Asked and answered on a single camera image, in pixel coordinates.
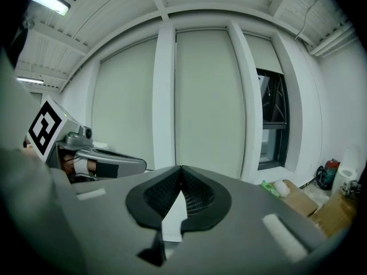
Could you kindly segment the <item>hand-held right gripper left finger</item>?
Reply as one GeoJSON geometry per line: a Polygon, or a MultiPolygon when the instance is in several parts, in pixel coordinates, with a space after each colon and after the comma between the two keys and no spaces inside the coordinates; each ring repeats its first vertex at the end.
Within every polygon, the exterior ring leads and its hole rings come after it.
{"type": "Polygon", "coordinates": [[[57,170],[58,266],[75,275],[181,275],[181,255],[166,258],[162,238],[179,175],[168,167],[72,184],[57,170]]]}

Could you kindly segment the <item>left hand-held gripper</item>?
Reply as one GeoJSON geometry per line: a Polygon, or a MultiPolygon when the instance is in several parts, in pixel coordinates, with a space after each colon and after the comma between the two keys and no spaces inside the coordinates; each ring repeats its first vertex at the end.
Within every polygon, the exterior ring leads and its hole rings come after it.
{"type": "Polygon", "coordinates": [[[77,161],[86,159],[92,163],[91,172],[97,179],[141,174],[147,168],[143,159],[92,147],[92,130],[81,125],[49,96],[33,120],[26,137],[45,163],[51,159],[57,147],[76,151],[77,161]]]}

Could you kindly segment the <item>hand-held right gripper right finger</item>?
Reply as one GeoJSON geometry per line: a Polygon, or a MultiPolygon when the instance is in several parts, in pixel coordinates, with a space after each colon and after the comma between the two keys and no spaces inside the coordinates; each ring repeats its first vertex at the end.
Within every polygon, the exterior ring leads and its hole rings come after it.
{"type": "Polygon", "coordinates": [[[167,275],[291,275],[302,272],[268,231],[263,218],[275,214],[311,253],[323,233],[302,214],[259,185],[195,167],[223,185],[232,197],[226,217],[208,231],[185,233],[166,262],[167,275]]]}

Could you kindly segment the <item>white fluffy duster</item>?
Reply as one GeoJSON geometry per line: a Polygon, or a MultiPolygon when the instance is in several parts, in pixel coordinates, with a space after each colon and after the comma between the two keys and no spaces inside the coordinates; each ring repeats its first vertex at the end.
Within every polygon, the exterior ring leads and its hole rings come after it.
{"type": "Polygon", "coordinates": [[[181,223],[187,218],[186,202],[182,191],[162,221],[162,236],[164,241],[181,242],[181,223]]]}

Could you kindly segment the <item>person's left hand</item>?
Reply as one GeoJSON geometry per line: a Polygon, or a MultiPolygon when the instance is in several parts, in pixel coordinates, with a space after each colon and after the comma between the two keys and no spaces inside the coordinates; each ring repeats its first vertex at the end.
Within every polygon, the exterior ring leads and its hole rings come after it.
{"type": "Polygon", "coordinates": [[[73,175],[75,173],[74,159],[75,156],[71,154],[64,154],[61,157],[61,168],[67,175],[73,175]]]}

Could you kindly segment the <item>green plastic bottle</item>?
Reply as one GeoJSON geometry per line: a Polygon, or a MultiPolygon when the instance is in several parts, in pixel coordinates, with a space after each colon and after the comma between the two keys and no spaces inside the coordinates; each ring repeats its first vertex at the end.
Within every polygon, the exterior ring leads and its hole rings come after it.
{"type": "Polygon", "coordinates": [[[261,183],[262,188],[270,192],[272,195],[276,197],[280,197],[280,194],[277,192],[277,190],[274,188],[274,186],[266,181],[262,181],[261,183]]]}

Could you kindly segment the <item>white bath puff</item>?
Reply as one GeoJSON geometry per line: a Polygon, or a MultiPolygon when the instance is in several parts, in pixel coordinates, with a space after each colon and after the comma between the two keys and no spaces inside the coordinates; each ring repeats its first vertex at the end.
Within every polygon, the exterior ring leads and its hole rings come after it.
{"type": "Polygon", "coordinates": [[[282,180],[276,181],[273,184],[273,187],[278,192],[279,196],[282,198],[286,198],[290,193],[290,188],[282,180]]]}

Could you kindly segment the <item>flat cardboard box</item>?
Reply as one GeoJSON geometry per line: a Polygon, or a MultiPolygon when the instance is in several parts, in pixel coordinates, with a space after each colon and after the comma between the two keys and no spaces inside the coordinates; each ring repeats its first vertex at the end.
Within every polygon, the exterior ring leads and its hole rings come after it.
{"type": "Polygon", "coordinates": [[[304,217],[313,215],[318,205],[290,180],[283,180],[290,193],[282,201],[304,217]]]}

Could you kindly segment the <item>taped cardboard box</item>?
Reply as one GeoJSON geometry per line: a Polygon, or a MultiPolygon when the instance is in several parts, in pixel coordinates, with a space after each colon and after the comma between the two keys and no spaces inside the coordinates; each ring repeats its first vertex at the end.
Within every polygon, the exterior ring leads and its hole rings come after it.
{"type": "Polygon", "coordinates": [[[331,237],[349,228],[358,211],[359,201],[346,197],[341,190],[330,199],[310,219],[326,237],[331,237]]]}

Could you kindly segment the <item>dark framed window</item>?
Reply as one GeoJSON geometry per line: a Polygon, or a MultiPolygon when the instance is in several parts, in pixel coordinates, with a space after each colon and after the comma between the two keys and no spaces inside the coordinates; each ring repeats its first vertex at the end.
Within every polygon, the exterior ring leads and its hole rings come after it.
{"type": "Polygon", "coordinates": [[[262,108],[262,137],[258,169],[283,167],[286,162],[290,116],[286,82],[280,73],[257,69],[262,108]]]}

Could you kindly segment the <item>ceiling strip light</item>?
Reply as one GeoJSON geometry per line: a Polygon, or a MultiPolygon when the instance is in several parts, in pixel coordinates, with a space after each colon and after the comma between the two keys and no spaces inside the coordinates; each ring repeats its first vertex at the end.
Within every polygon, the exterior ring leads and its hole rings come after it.
{"type": "Polygon", "coordinates": [[[64,0],[31,0],[46,8],[54,11],[55,13],[64,16],[71,8],[70,4],[64,0]]]}
{"type": "Polygon", "coordinates": [[[24,82],[24,83],[30,83],[30,84],[40,84],[43,85],[43,80],[33,79],[33,78],[25,78],[25,77],[17,77],[17,81],[24,82]]]}

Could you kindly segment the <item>half-raised pale roller blind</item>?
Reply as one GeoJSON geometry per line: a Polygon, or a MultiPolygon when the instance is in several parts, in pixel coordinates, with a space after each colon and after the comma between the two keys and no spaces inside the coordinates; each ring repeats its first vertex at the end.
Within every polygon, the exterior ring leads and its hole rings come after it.
{"type": "Polygon", "coordinates": [[[283,74],[271,41],[247,34],[244,37],[249,45],[256,69],[283,74]]]}

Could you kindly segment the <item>white ceiling pipes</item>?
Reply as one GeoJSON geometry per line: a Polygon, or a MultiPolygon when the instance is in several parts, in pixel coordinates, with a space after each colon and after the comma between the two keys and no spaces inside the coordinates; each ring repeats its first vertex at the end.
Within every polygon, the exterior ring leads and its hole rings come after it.
{"type": "Polygon", "coordinates": [[[356,29],[351,22],[345,23],[315,47],[306,45],[312,56],[325,58],[359,40],[356,29]]]}

